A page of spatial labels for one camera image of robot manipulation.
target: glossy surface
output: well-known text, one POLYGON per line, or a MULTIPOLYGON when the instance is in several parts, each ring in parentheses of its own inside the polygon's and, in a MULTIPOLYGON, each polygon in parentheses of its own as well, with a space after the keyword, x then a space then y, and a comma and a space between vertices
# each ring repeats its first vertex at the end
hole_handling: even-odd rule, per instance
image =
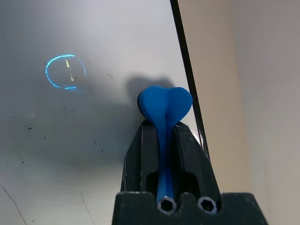
POLYGON ((188 89, 169 0, 2 1, 0 20, 0 224, 110 224, 140 91, 188 89))

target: white surface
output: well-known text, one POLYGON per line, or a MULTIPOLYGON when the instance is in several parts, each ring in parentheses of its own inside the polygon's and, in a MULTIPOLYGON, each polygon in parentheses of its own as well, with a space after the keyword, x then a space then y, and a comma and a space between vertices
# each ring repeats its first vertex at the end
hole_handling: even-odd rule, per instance
POLYGON ((300 224, 300 1, 234 1, 251 183, 272 225, 300 224))
MULTIPOLYGON (((1 1, 0 21, 0 184, 28 225, 110 224, 139 92, 188 89, 169 0, 1 1), (77 89, 46 78, 61 54, 77 89)), ((2 188, 0 224, 24 224, 2 188)))

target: scratch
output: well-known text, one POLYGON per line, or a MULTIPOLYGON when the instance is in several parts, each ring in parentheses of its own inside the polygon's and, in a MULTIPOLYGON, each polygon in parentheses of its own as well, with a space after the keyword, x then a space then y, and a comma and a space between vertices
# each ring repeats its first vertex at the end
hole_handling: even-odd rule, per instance
POLYGON ((90 214, 90 211, 89 211, 89 209, 88 209, 88 207, 87 207, 87 205, 86 205, 86 203, 85 203, 85 201, 84 201, 84 199, 83 199, 83 193, 80 192, 80 194, 81 194, 81 197, 82 197, 82 201, 83 201, 83 203, 84 203, 84 205, 85 205, 85 207, 86 207, 86 210, 88 211, 89 216, 90 216, 91 220, 93 221, 93 224, 96 225, 95 222, 94 222, 94 220, 93 220, 93 218, 92 218, 92 216, 91 216, 91 214, 90 214))
POLYGON ((18 210, 20 216, 22 217, 24 223, 27 225, 27 223, 26 223, 26 221, 24 220, 24 218, 23 218, 23 216, 22 216, 22 214, 21 214, 21 212, 20 212, 20 210, 19 210, 17 204, 16 204, 16 203, 14 202, 14 200, 10 197, 10 195, 9 195, 8 192, 5 190, 5 188, 4 188, 1 184, 0 184, 0 186, 1 186, 2 189, 5 191, 5 193, 8 195, 8 197, 13 201, 13 203, 15 204, 15 206, 16 206, 16 208, 17 208, 17 210, 18 210))
POLYGON ((184 154, 183 157, 187 156, 188 153, 189 153, 189 145, 187 146, 187 152, 184 154))

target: hexagonal hole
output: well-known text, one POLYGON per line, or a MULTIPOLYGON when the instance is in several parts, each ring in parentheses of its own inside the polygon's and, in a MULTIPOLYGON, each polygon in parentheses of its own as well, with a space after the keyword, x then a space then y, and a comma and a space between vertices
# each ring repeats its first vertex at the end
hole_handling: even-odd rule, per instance
POLYGON ((161 208, 164 211, 169 212, 173 209, 173 204, 172 204, 172 202, 170 202, 168 200, 164 200, 163 202, 161 202, 161 208))
POLYGON ((201 203, 204 210, 211 212, 214 209, 214 205, 209 200, 203 200, 201 203))

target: black edge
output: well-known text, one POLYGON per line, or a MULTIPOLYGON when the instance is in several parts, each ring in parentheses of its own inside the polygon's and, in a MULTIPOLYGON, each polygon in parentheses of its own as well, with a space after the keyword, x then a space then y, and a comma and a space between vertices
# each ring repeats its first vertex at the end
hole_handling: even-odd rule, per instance
POLYGON ((183 29, 183 25, 182 25, 178 1, 170 0, 170 3, 171 3, 173 17, 174 17, 174 21, 175 21, 175 27, 176 27, 176 31, 177 31, 177 36, 178 36, 181 55, 182 55, 182 59, 183 59, 184 69, 185 69, 186 75, 187 75, 187 83, 188 83, 188 87, 189 87, 189 92, 193 97, 193 108, 194 108, 194 114, 195 114, 195 119, 196 119, 196 123, 197 123, 198 133, 203 138, 203 150, 206 153, 206 155, 208 157, 210 157, 209 152, 208 152, 208 146, 207 146, 207 142, 206 142, 204 125, 203 125, 201 110, 200 110, 200 106, 199 106, 199 100, 198 100, 198 96, 197 96, 197 90, 196 90, 191 60, 190 60, 189 54, 188 54, 188 45, 187 45, 186 37, 184 35, 184 29, 183 29))

